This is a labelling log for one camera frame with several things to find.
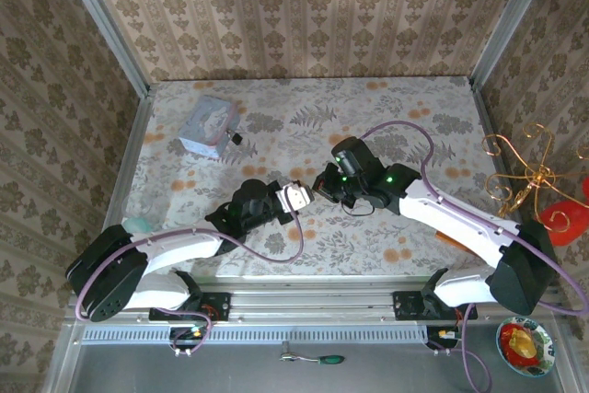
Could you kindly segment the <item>grey floral box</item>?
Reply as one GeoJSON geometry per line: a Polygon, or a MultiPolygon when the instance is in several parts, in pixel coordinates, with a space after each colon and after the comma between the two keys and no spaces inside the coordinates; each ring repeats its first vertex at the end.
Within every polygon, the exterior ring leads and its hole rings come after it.
{"type": "Polygon", "coordinates": [[[180,127],[178,138],[188,152],[219,159],[231,141],[225,129],[229,127],[237,133],[239,122],[236,103],[203,95],[180,127]]]}

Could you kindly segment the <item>orange wooden board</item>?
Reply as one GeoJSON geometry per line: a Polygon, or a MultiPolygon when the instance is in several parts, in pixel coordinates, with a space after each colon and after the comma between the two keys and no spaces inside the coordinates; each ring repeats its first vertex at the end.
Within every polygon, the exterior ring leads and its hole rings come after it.
{"type": "Polygon", "coordinates": [[[444,242],[445,244],[452,246],[456,249],[459,249],[461,251],[465,251],[467,253],[470,253],[472,255],[474,255],[474,252],[472,250],[470,250],[469,248],[467,248],[466,246],[464,246],[463,244],[461,244],[460,242],[456,241],[455,239],[449,237],[448,235],[444,234],[443,232],[437,231],[435,233],[435,237],[439,240],[441,240],[442,242],[444,242]]]}

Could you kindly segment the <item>aluminium frame post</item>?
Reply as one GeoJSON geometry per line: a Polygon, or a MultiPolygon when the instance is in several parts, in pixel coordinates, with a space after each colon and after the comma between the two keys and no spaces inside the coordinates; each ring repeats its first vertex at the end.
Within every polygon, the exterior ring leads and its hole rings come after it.
{"type": "Polygon", "coordinates": [[[514,36],[533,0],[508,0],[484,50],[481,53],[472,75],[470,85],[481,91],[501,59],[508,43],[514,36]]]}
{"type": "Polygon", "coordinates": [[[119,30],[105,0],[82,0],[82,2],[138,97],[140,99],[146,98],[150,88],[149,82],[144,77],[139,63],[135,61],[132,51],[119,30]]]}

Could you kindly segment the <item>red item in bowl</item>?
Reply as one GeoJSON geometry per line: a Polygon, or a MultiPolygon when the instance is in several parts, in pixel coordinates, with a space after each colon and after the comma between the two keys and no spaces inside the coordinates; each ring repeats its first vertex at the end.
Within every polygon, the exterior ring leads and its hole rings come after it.
{"type": "Polygon", "coordinates": [[[505,359],[512,365],[531,366],[539,362],[531,333],[519,324],[507,324],[500,331],[500,346],[505,359]]]}

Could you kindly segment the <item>red balloon figure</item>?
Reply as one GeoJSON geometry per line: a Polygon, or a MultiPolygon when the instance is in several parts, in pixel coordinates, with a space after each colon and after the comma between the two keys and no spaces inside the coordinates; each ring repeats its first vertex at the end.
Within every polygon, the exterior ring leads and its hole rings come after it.
{"type": "Polygon", "coordinates": [[[543,210],[537,220],[548,230],[554,247],[571,244],[589,229],[589,178],[582,183],[582,203],[566,199],[556,202],[543,210]]]}

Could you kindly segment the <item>yellow item in bowl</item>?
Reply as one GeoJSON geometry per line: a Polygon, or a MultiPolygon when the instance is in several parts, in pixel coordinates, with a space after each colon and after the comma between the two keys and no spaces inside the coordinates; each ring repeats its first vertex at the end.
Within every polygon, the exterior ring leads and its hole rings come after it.
{"type": "Polygon", "coordinates": [[[508,341],[509,349],[524,359],[532,359],[537,356],[537,348],[531,335],[524,329],[512,329],[508,341]]]}

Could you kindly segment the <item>aluminium front rail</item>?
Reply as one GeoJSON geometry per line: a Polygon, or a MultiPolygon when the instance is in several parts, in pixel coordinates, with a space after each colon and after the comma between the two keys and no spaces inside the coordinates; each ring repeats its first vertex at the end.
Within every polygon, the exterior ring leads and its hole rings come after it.
{"type": "Polygon", "coordinates": [[[392,325],[393,294],[419,291],[426,276],[196,276],[202,291],[229,293],[225,326],[392,325]]]}

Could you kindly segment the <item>green-handled screwdriver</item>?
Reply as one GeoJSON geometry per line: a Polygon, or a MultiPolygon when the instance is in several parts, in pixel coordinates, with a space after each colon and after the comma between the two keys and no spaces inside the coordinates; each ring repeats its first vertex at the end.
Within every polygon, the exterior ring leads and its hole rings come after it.
{"type": "Polygon", "coordinates": [[[300,353],[295,353],[290,350],[289,342],[284,341],[282,343],[282,353],[280,360],[283,362],[308,362],[311,364],[318,365],[338,365],[345,361],[345,357],[342,355],[320,355],[320,356],[304,356],[300,353]]]}

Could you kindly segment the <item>clear plastic bag teal item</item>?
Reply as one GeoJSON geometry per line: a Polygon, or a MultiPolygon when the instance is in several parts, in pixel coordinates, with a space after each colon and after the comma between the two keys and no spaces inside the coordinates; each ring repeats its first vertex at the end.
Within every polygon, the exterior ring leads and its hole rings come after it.
{"type": "Polygon", "coordinates": [[[161,182],[132,185],[121,205],[121,225],[132,234],[147,234],[195,224],[197,217],[180,212],[174,198],[175,192],[161,182]]]}

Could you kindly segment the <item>patterned bowl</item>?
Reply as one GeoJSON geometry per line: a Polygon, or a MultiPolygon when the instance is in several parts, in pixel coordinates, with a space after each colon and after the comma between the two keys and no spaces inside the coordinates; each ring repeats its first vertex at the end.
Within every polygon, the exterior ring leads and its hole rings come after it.
{"type": "Polygon", "coordinates": [[[554,342],[548,332],[538,322],[531,318],[511,317],[504,320],[496,330],[495,340],[499,355],[505,363],[519,375],[539,378],[548,375],[555,366],[556,351],[554,342]],[[531,333],[537,348],[537,359],[539,360],[537,364],[531,366],[516,366],[510,364],[503,356],[500,346],[500,331],[504,325],[511,323],[519,324],[531,333]]]}

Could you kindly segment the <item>floral tablecloth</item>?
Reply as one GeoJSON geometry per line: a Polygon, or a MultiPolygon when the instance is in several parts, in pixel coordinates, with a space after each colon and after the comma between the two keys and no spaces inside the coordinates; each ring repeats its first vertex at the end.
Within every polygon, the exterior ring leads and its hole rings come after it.
{"type": "MultiPolygon", "coordinates": [[[[332,159],[332,147],[350,136],[364,136],[384,165],[426,162],[434,187],[485,212],[498,210],[484,189],[495,171],[481,146],[488,119],[463,76],[167,82],[154,87],[149,100],[148,122],[129,142],[136,160],[121,169],[126,186],[111,201],[118,217],[132,185],[146,182],[169,185],[174,205],[197,222],[247,179],[312,184],[332,159]],[[203,95],[237,104],[243,141],[219,159],[186,151],[178,138],[203,95]]],[[[265,225],[245,242],[273,260],[301,251],[294,262],[267,262],[238,248],[184,261],[181,268],[204,277],[428,276],[481,264],[437,239],[429,226],[366,202],[345,211],[317,197],[299,223],[265,225]]]]}

